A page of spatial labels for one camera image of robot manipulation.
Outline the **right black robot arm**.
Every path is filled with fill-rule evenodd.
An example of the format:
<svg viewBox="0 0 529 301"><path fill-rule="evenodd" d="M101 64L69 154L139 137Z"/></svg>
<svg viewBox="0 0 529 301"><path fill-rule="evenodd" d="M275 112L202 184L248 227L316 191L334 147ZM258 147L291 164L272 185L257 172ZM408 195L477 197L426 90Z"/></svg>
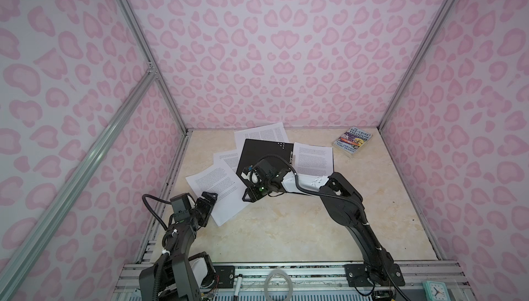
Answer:
<svg viewBox="0 0 529 301"><path fill-rule="evenodd" d="M236 174L247 186L242 196L247 203L255 203L274 193L317 196L330 218L345 227L355 240L364 262L361 275L380 286L405 286L400 267L370 226L362 196L342 174L299 174L290 163L278 156L266 156L246 167L239 164Z"/></svg>

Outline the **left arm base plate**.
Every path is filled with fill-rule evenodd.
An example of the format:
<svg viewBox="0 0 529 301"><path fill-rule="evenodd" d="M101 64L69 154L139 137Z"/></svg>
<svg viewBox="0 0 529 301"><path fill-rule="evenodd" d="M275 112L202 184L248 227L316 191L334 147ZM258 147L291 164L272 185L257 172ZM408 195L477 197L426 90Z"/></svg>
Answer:
<svg viewBox="0 0 529 301"><path fill-rule="evenodd" d="M208 271L203 286L205 289L232 289L235 281L235 266L215 265Z"/></svg>

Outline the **printed paper sheet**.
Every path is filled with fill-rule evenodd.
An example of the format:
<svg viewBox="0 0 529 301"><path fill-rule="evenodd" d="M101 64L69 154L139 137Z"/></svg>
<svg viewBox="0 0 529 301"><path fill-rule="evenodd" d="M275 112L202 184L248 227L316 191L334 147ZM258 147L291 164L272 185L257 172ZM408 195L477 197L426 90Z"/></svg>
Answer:
<svg viewBox="0 0 529 301"><path fill-rule="evenodd" d="M247 130L235 131L236 149L240 152L247 139L289 143L283 123L274 123Z"/></svg>
<svg viewBox="0 0 529 301"><path fill-rule="evenodd" d="M330 176L334 172L333 149L294 143L293 167L299 174Z"/></svg>

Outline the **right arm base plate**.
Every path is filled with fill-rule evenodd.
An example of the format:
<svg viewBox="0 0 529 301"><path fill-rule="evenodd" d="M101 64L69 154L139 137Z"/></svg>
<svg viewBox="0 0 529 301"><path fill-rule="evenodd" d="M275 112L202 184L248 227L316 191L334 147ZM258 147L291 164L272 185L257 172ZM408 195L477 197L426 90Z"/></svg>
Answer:
<svg viewBox="0 0 529 301"><path fill-rule="evenodd" d="M372 268L365 264L347 264L344 265L344 270L350 287L389 287L393 285L390 278L398 287L404 287L406 284L400 266L395 263L390 269Z"/></svg>

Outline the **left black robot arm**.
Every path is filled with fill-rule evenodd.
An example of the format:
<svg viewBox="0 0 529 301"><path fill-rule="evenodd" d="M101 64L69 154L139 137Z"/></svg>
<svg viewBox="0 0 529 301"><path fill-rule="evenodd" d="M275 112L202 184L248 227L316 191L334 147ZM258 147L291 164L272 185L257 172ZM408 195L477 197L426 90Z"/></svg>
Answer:
<svg viewBox="0 0 529 301"><path fill-rule="evenodd" d="M151 208L148 200L171 205L173 214L164 222ZM200 228L206 227L217 202L217 193L203 192L194 203L191 195L183 193L163 200L150 194L142 196L147 210L165 229L163 250L158 260L139 276L143 300L200 300L201 290L191 267L190 248Z"/></svg>

